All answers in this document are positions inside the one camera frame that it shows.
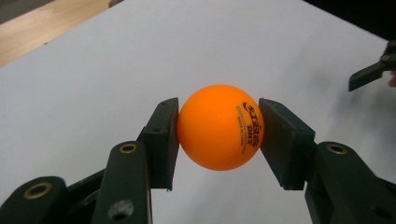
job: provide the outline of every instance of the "orange ping pong ball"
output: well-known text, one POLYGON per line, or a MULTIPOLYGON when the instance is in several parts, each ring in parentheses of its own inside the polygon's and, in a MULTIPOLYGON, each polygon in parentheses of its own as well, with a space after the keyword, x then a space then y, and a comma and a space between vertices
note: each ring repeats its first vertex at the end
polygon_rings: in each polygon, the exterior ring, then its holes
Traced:
POLYGON ((260 147, 262 112, 236 87, 207 86, 181 108, 177 136, 186 154, 199 165, 216 171, 232 170, 249 161, 260 147))

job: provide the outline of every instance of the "black mechanical part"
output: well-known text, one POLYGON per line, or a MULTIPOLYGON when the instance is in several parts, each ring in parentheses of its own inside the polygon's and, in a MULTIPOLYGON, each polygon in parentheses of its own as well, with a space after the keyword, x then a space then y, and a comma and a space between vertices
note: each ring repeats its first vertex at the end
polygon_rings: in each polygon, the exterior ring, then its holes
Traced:
POLYGON ((151 223, 147 151, 140 142, 116 145, 110 152, 92 224, 151 223))
POLYGON ((370 65, 353 74, 349 79, 349 91, 354 91, 382 77, 385 71, 396 70, 396 40, 388 42, 378 63, 370 65))
POLYGON ((320 208, 314 223, 396 223, 396 198, 352 148, 323 142, 314 160, 325 187, 313 200, 307 192, 308 207, 320 208))
POLYGON ((172 190, 179 142, 177 138, 178 99, 157 105, 137 140, 148 149, 151 189, 172 190))
POLYGON ((67 188, 71 206, 64 220, 65 224, 91 223, 93 209, 104 174, 105 169, 67 188))
POLYGON ((64 181, 56 176, 39 177, 17 188, 3 203, 0 223, 59 223, 68 206, 64 181))
POLYGON ((283 189, 302 190, 315 132, 282 104, 261 98, 265 134, 261 150, 283 189))

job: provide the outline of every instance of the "white surface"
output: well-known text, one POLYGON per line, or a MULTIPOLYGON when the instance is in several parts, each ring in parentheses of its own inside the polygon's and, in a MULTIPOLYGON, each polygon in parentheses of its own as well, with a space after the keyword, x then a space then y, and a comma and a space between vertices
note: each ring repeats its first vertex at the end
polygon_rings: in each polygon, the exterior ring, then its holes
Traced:
MULTIPOLYGON (((67 185, 135 140, 156 104, 228 83, 287 106, 396 182, 396 89, 347 92, 386 41, 302 1, 124 1, 0 69, 0 203, 22 183, 67 185)), ((259 152, 211 172, 182 149, 174 191, 152 191, 154 223, 309 223, 304 193, 284 191, 259 152)))

